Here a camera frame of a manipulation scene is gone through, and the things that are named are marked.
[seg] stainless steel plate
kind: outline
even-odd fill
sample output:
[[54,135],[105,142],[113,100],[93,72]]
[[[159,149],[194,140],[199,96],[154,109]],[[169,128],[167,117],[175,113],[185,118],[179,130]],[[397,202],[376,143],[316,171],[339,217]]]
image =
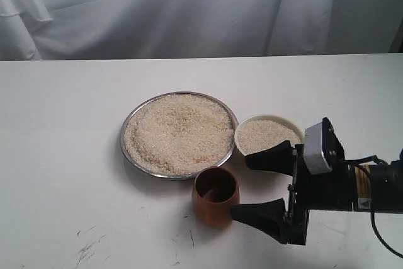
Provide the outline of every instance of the stainless steel plate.
[[[194,93],[194,92],[192,92],[192,91],[176,91],[176,92],[173,92],[173,93],[162,94],[162,95],[153,97],[153,98],[147,100],[146,102],[143,102],[143,103],[140,104],[138,107],[136,107],[136,108],[129,114],[129,116],[127,116],[126,120],[124,121],[124,123],[123,123],[123,125],[122,125],[122,128],[120,129],[120,149],[122,150],[123,155],[125,156],[125,158],[127,159],[127,161],[129,161],[135,168],[137,168],[137,169],[139,169],[139,170],[141,170],[141,171],[143,171],[143,172],[145,172],[145,173],[147,173],[147,174],[149,174],[149,175],[151,175],[151,176],[155,176],[155,177],[158,177],[158,178],[164,178],[164,179],[168,179],[168,180],[187,180],[187,179],[192,179],[192,178],[194,178],[194,177],[197,176],[198,172],[197,172],[197,173],[192,173],[192,174],[189,174],[189,175],[162,175],[162,174],[155,173],[155,172],[153,172],[153,171],[148,170],[147,168],[141,166],[139,163],[137,163],[136,161],[134,161],[134,159],[132,159],[132,157],[130,156],[130,154],[129,154],[129,153],[127,152],[127,150],[126,150],[125,143],[124,143],[124,141],[123,141],[123,135],[124,135],[124,133],[125,133],[125,129],[126,129],[127,123],[129,122],[129,120],[130,120],[143,106],[145,106],[145,105],[147,105],[147,104],[149,104],[149,103],[151,103],[151,102],[153,102],[153,101],[155,101],[155,100],[157,100],[157,99],[160,99],[160,98],[163,98],[163,97],[166,97],[166,96],[170,96],[170,95],[172,95],[172,94],[192,94],[192,95],[195,95],[195,96],[202,96],[202,97],[208,98],[208,99],[210,99],[210,100],[212,100],[212,101],[218,103],[219,105],[221,105],[222,107],[224,107],[224,109],[227,111],[227,113],[228,113],[228,115],[229,115],[229,117],[230,117],[230,120],[231,120],[232,128],[234,129],[234,131],[235,131],[235,129],[237,128],[237,126],[238,126],[238,121],[237,121],[237,119],[236,119],[234,113],[232,112],[232,110],[231,110],[227,105],[225,105],[224,103],[222,103],[220,100],[215,99],[215,98],[213,98],[213,97],[211,97],[211,96],[208,96],[208,95],[206,95],[206,94]],[[221,166],[221,165],[223,165],[223,164],[226,162],[226,160],[228,160],[229,157],[231,157],[232,151],[234,150],[234,146],[235,146],[235,141],[233,140],[233,141],[232,141],[231,148],[229,149],[228,153],[227,153],[220,161],[218,161],[217,163],[215,163],[214,166]]]

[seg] black cable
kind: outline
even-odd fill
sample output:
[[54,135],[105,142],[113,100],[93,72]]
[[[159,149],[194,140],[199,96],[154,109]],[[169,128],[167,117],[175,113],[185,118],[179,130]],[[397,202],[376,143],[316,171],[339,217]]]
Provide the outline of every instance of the black cable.
[[[379,160],[377,158],[377,162],[378,163],[386,163],[384,160]],[[370,181],[370,186],[371,186],[371,200],[372,199],[372,179],[371,179],[371,174],[363,167],[361,166],[359,163],[353,164],[354,167],[357,167],[360,171],[362,171],[365,176],[369,179]],[[393,253],[394,255],[398,256],[399,258],[403,258],[403,254],[400,252],[397,252],[395,249],[393,249],[392,247],[389,246],[388,243],[386,243],[386,241],[383,239],[383,237],[380,235],[377,225],[375,224],[375,210],[373,209],[372,206],[372,202],[370,203],[370,213],[371,213],[371,225],[372,225],[372,229],[375,233],[375,235],[377,236],[378,240],[386,247],[386,249],[388,249],[391,253]]]

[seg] white bowl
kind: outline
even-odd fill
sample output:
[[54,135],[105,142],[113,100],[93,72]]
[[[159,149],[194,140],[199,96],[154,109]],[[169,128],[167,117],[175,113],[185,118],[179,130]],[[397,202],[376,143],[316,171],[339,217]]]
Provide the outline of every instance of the white bowl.
[[291,129],[292,131],[294,131],[296,133],[296,135],[300,138],[301,142],[303,142],[304,140],[304,135],[302,134],[301,130],[291,121],[280,117],[280,116],[275,116],[275,115],[256,115],[256,116],[252,116],[246,120],[244,120],[241,124],[238,125],[238,127],[235,129],[235,134],[234,134],[234,139],[235,139],[235,145],[237,146],[238,150],[241,152],[241,154],[243,154],[244,156],[246,156],[246,152],[244,152],[240,147],[239,147],[239,143],[238,143],[238,133],[239,133],[239,129],[242,127],[242,125],[244,125],[245,123],[248,123],[250,121],[255,121],[255,120],[270,120],[270,121],[274,121],[280,124],[283,124],[284,126],[288,127],[289,129]]

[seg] rice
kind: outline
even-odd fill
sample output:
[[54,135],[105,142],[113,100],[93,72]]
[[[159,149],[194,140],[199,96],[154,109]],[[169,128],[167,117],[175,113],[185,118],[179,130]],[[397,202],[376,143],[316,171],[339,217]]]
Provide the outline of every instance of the rice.
[[237,140],[240,149],[246,154],[264,151],[284,140],[291,145],[300,144],[298,135],[288,127],[271,120],[252,120],[239,126]]
[[162,175],[196,173],[220,161],[234,141],[227,111],[192,94],[172,94],[142,107],[123,135],[127,152]]

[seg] robotic arm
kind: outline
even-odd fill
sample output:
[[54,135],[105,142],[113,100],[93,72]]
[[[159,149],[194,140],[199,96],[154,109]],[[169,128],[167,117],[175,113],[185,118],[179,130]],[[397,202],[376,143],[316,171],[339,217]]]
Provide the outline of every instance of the robotic arm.
[[288,208],[284,199],[233,206],[234,220],[255,227],[281,244],[305,245],[309,210],[370,212],[379,240],[375,212],[403,214],[403,151],[387,164],[376,156],[346,160],[328,118],[305,130],[304,144],[289,140],[245,157],[247,167],[292,176]]

